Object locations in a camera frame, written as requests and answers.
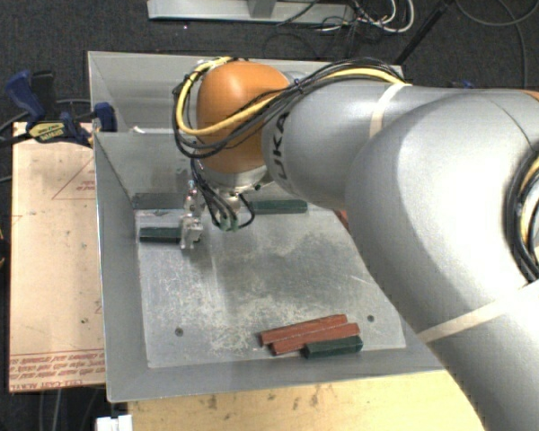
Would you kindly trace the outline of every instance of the scratched surface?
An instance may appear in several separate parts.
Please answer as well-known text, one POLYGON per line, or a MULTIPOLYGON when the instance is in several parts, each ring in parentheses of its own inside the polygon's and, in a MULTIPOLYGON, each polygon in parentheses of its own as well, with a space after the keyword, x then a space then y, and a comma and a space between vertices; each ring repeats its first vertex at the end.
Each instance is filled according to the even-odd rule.
MULTIPOLYGON (((180 211, 157 214, 138 211, 137 228, 178 224, 180 211)), ((259 215, 236 233, 206 220, 193 251, 142 243, 138 258, 153 368, 270 358, 257 333, 334 313, 359 324, 364 350, 405 346, 397 311, 328 210, 259 215)))

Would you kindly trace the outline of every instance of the cardboard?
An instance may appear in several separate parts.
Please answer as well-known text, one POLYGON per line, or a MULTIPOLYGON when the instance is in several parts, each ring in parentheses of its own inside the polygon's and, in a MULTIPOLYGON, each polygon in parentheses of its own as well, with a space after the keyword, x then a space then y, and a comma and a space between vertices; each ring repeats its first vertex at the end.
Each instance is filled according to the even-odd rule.
POLYGON ((105 382, 95 219, 92 149, 13 147, 10 392, 105 382))

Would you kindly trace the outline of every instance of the cable tie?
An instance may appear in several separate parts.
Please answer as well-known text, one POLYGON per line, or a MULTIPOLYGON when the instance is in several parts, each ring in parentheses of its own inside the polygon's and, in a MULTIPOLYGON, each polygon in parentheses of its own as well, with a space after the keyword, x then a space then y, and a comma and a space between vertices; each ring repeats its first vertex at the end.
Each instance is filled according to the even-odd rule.
POLYGON ((191 74, 186 74, 184 77, 183 77, 183 82, 186 83, 186 82, 191 82, 191 85, 193 86, 194 85, 194 81, 193 79, 190 77, 191 74))
POLYGON ((297 86, 297 90, 299 91, 300 94, 304 93, 304 88, 302 88, 302 85, 299 82, 299 78, 296 78, 294 80, 294 85, 297 86))

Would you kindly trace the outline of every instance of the white strap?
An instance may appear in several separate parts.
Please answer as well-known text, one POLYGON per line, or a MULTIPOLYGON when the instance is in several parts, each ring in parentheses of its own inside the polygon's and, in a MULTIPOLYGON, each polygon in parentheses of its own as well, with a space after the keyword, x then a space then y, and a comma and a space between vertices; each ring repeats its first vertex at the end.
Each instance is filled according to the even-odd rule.
POLYGON ((375 134, 382 130, 382 128, 384 127, 385 109, 387 109, 387 105, 389 104, 391 99, 393 99, 395 94, 397 94, 404 86, 411 85, 406 83, 392 84, 384 91, 382 96, 379 98, 379 101, 377 101, 376 104, 376 108, 374 109, 374 113, 371 116, 371 123, 369 125, 369 138, 373 137, 375 134))
POLYGON ((484 322, 494 320, 498 316, 501 316, 520 305, 522 302, 533 298, 539 298, 539 279, 536 279, 533 283, 520 287, 512 294, 488 303, 477 310, 473 310, 463 316, 459 316, 453 320, 423 330, 417 334, 417 336, 423 343, 430 343, 444 337, 449 337, 450 335, 471 329, 484 322))

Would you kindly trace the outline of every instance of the black carpet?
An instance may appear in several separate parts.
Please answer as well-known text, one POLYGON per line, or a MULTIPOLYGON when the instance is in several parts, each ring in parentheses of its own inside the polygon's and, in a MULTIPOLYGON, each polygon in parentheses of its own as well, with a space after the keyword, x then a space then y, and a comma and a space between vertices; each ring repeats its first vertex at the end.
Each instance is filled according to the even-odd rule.
MULTIPOLYGON (((494 22, 511 18, 496 0, 459 0, 474 16, 494 22)), ((517 18, 536 0, 502 0, 517 18)), ((413 0, 416 22, 404 34, 384 35, 361 28, 321 34, 305 26, 276 27, 242 22, 150 22, 147 0, 0 0, 0 124, 20 111, 4 93, 14 73, 52 70, 59 97, 88 97, 85 62, 89 50, 175 53, 203 56, 334 60, 370 56, 391 63, 439 0, 413 0)), ((539 6, 518 28, 484 26, 453 5, 403 64, 406 78, 419 85, 447 87, 470 82, 478 88, 539 91, 539 6)), ((11 152, 0 150, 0 177, 11 170, 11 152)), ((11 188, 0 184, 0 223, 9 238, 11 188)), ((8 352, 7 267, 0 273, 1 429, 39 429, 39 394, 11 395, 6 389, 8 352)), ((111 413, 103 392, 64 391, 58 429, 78 430, 93 398, 94 415, 111 413)), ((55 393, 42 398, 45 429, 50 429, 55 393)))

